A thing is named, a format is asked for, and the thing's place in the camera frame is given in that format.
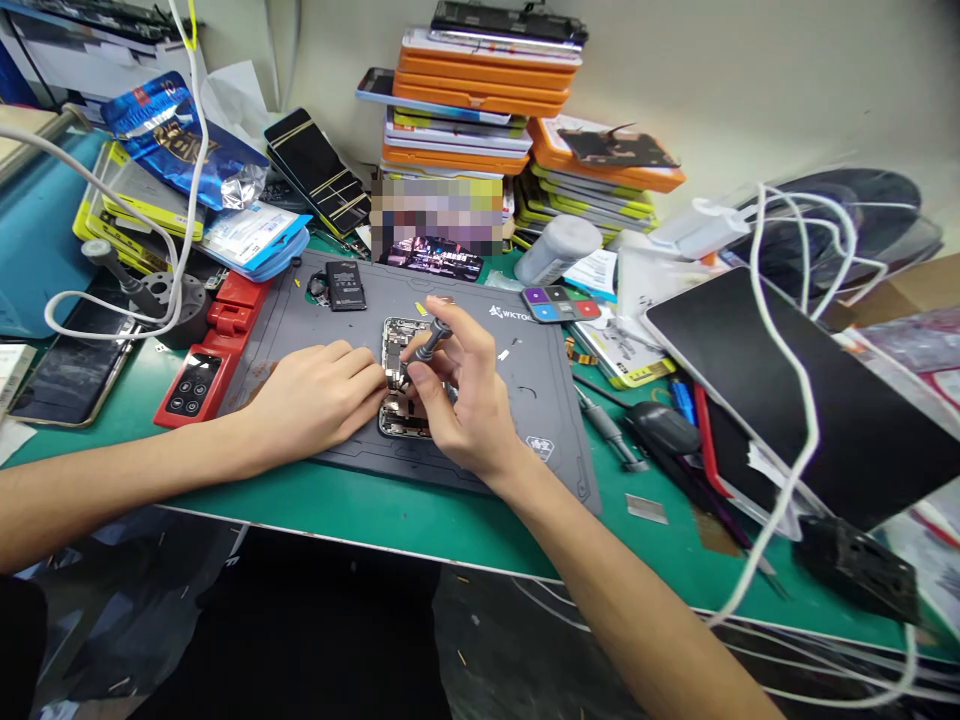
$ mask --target red device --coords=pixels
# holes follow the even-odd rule
[[[190,347],[154,425],[177,428],[216,417],[269,291],[269,282],[251,282],[235,272],[227,276],[207,312],[210,330]]]
[[[720,493],[721,496],[729,499],[733,495],[727,490],[720,481],[720,473],[717,468],[717,454],[713,449],[713,432],[710,428],[710,408],[707,406],[707,391],[703,389],[700,383],[693,385],[693,403],[697,409],[697,420],[700,423],[700,452],[703,454],[703,471],[707,476],[710,485]]]

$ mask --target phone screen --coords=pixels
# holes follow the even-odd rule
[[[90,294],[112,305],[125,307],[127,304],[126,296],[119,290],[93,288]],[[82,332],[119,333],[134,329],[136,321],[80,300],[64,327]],[[123,360],[131,342],[58,336],[27,380],[10,415],[62,425],[83,424],[109,389],[114,369]]]
[[[380,257],[380,264],[467,282],[476,282],[483,270],[483,258],[440,237],[414,237],[395,242]]]

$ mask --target pixelated area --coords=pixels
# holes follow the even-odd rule
[[[406,252],[414,238],[444,240],[442,251],[492,255],[503,227],[503,182],[478,178],[377,180],[371,193],[373,257]]]

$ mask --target phone battery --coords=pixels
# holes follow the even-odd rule
[[[334,312],[367,309],[363,283],[360,282],[360,267],[352,260],[327,263],[327,292],[330,309]]]

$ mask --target black pants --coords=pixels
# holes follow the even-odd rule
[[[132,716],[449,718],[438,563],[251,528],[179,667]]]

